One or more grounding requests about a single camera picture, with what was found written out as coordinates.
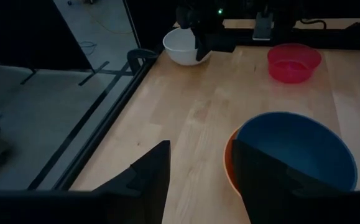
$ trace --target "red bowl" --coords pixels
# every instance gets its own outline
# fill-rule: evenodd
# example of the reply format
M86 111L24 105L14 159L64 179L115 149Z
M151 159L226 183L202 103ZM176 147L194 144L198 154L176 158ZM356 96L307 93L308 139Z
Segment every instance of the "red bowl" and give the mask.
M319 52L302 44L280 44L268 52L268 70L272 78L283 83L308 80L322 57Z

